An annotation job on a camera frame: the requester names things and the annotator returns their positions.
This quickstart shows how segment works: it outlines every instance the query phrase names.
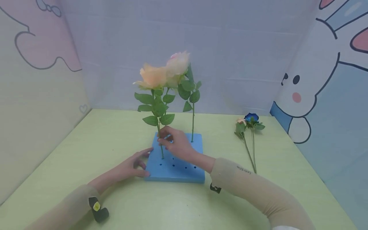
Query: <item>yellow sticker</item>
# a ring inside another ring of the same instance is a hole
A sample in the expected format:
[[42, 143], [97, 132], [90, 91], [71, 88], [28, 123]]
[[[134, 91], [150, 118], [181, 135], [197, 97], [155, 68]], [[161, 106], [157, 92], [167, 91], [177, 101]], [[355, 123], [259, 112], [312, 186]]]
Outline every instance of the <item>yellow sticker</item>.
[[95, 210], [95, 211], [97, 212], [98, 210], [100, 210], [100, 208], [101, 208], [101, 205], [100, 205], [100, 203], [97, 201], [97, 202], [95, 203], [95, 205], [93, 205], [93, 210]]

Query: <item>beige arm sleeve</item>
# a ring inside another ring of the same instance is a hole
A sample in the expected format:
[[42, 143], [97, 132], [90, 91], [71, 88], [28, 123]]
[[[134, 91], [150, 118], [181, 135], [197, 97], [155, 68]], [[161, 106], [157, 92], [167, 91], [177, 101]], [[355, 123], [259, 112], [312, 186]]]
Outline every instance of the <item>beige arm sleeve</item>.
[[246, 199], [260, 210], [269, 219], [271, 227], [315, 229], [304, 208], [289, 192], [232, 161], [216, 159], [211, 178], [213, 187]]
[[90, 197], [97, 197], [99, 200], [99, 194], [94, 187], [89, 185], [78, 187], [25, 230], [69, 229], [91, 210], [88, 203]]

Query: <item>table surface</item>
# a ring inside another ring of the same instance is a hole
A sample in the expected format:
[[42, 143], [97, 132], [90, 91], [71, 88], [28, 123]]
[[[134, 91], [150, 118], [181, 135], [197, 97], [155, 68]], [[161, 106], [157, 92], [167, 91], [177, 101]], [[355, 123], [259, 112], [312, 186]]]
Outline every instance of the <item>table surface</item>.
[[[0, 229], [18, 230], [59, 203], [81, 184], [150, 147], [156, 127], [141, 119], [147, 112], [93, 109], [62, 143], [0, 206]], [[204, 153], [252, 169], [234, 135], [236, 115], [196, 114]], [[356, 227], [274, 117], [255, 137], [258, 173], [293, 194], [317, 229]], [[176, 113], [172, 127], [191, 132], [191, 114]], [[109, 220], [98, 224], [89, 213], [73, 229], [232, 229], [269, 230], [269, 223], [247, 201], [205, 184], [146, 182], [134, 178], [103, 194]]]

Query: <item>left hand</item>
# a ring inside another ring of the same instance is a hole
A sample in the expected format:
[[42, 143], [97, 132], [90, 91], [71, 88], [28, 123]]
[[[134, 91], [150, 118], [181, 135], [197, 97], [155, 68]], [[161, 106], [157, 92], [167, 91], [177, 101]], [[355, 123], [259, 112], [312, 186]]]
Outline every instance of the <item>left hand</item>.
[[149, 177], [149, 172], [146, 171], [146, 164], [142, 158], [149, 157], [149, 153], [153, 148], [145, 149], [140, 152], [136, 152], [131, 157], [121, 162], [118, 166], [111, 169], [110, 173], [115, 177], [115, 180], [122, 181], [129, 177]]

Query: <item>blue foam block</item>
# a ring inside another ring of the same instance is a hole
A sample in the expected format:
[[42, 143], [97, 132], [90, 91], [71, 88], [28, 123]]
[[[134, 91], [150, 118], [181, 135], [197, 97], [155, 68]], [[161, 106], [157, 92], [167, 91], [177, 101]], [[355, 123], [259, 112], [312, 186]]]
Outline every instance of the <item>blue foam block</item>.
[[[199, 183], [205, 182], [205, 172], [203, 169], [196, 167], [188, 162], [173, 156], [163, 146], [164, 159], [161, 156], [161, 147], [157, 142], [157, 132], [153, 138], [153, 151], [150, 153], [146, 170], [150, 172], [150, 176], [146, 177], [146, 181], [164, 181], [164, 182], [183, 182], [183, 183]], [[191, 133], [186, 133], [189, 142], [192, 139]], [[192, 147], [199, 153], [203, 154], [202, 135], [195, 133]]]

